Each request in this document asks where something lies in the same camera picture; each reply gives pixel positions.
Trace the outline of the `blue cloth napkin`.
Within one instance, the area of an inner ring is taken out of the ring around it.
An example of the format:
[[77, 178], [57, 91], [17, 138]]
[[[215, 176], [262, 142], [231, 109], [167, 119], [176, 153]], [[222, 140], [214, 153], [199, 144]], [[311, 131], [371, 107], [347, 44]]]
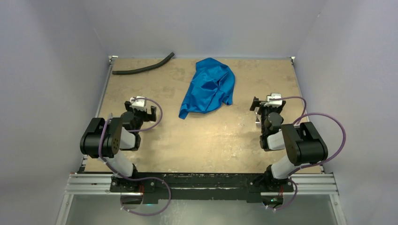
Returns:
[[213, 58], [196, 63], [196, 72], [181, 103], [178, 117], [211, 113], [223, 104], [233, 104], [236, 78], [229, 66]]

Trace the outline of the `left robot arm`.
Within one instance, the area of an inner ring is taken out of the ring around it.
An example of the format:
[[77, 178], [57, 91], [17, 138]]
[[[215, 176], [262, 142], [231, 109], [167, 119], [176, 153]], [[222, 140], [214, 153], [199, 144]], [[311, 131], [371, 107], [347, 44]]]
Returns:
[[120, 117], [92, 118], [80, 140], [84, 155], [99, 159], [112, 168], [114, 176], [123, 178], [122, 186], [129, 192], [140, 185], [135, 165], [122, 153], [137, 151], [141, 144], [140, 130], [145, 122], [157, 120], [157, 107], [146, 107], [146, 100], [130, 100], [124, 103], [126, 111]]

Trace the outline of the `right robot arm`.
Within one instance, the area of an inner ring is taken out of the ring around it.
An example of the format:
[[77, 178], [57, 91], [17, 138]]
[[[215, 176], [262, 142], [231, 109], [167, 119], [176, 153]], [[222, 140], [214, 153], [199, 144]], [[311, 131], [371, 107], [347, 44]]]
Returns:
[[260, 147], [264, 151], [286, 151], [282, 159], [265, 171], [263, 184], [270, 191], [280, 187], [293, 170], [328, 157], [328, 148], [313, 123], [284, 123], [281, 112], [285, 104], [285, 98], [272, 93], [265, 101], [254, 97], [249, 109], [256, 113], [256, 124], [261, 132]]

